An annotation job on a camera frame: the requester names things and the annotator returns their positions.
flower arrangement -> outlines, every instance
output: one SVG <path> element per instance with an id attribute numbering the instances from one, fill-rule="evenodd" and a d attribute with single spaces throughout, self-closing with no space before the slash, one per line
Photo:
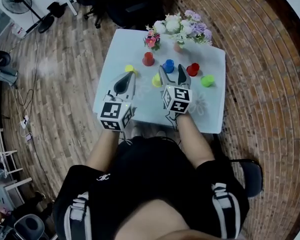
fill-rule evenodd
<path id="1" fill-rule="evenodd" d="M 148 34 L 144 38 L 144 46 L 157 51 L 160 48 L 160 34 L 155 29 L 147 29 Z"/>
<path id="2" fill-rule="evenodd" d="M 207 25 L 201 22 L 201 16 L 192 10 L 186 10 L 185 19 L 180 13 L 166 15 L 165 20 L 157 20 L 153 28 L 146 26 L 147 30 L 155 33 L 169 34 L 179 46 L 185 44 L 185 40 L 193 40 L 196 43 L 212 45 L 212 32 Z"/>

yellow block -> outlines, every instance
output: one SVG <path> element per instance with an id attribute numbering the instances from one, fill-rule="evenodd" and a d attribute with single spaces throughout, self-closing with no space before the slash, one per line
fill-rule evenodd
<path id="1" fill-rule="evenodd" d="M 152 84 L 154 87 L 157 87 L 157 88 L 162 86 L 159 73 L 156 73 L 154 75 L 154 77 L 152 78 Z"/>
<path id="2" fill-rule="evenodd" d="M 138 75 L 138 71 L 136 71 L 136 69 L 135 69 L 134 66 L 132 66 L 132 65 L 126 65 L 125 68 L 124 68 L 124 71 L 125 71 L 125 72 L 130 72 L 130 71 L 132 71 L 132 72 L 135 73 L 136 76 Z"/>

green block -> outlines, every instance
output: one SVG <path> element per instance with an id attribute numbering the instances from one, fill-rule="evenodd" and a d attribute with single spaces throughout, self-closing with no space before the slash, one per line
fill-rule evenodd
<path id="1" fill-rule="evenodd" d="M 214 82 L 215 77 L 212 74 L 201 77 L 201 84 L 203 87 L 210 87 Z"/>

purple flower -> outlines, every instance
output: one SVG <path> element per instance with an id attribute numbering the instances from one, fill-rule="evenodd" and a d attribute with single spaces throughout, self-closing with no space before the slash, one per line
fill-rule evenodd
<path id="1" fill-rule="evenodd" d="M 186 10 L 184 15 L 186 17 L 192 17 L 192 15 L 196 14 L 193 10 Z"/>
<path id="2" fill-rule="evenodd" d="M 209 29 L 205 29 L 203 31 L 204 37 L 208 40 L 211 41 L 212 40 L 212 32 Z"/>
<path id="3" fill-rule="evenodd" d="M 193 29 L 193 32 L 196 34 L 196 35 L 201 35 L 204 33 L 204 31 L 207 29 L 207 25 L 200 22 L 195 22 L 193 23 L 192 25 L 192 29 Z"/>
<path id="4" fill-rule="evenodd" d="M 195 22 L 199 22 L 201 21 L 201 16 L 198 13 L 194 13 L 191 18 L 195 21 Z"/>

standing fan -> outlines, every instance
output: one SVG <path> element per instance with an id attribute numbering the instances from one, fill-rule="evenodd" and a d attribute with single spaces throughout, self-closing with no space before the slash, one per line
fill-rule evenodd
<path id="1" fill-rule="evenodd" d="M 40 25 L 38 27 L 38 32 L 43 33 L 47 31 L 52 23 L 54 22 L 55 18 L 52 16 L 46 16 L 43 19 L 31 8 L 32 7 L 32 0 L 2 0 L 3 7 L 13 14 L 24 14 L 29 10 L 33 12 L 35 16 L 40 21 Z"/>

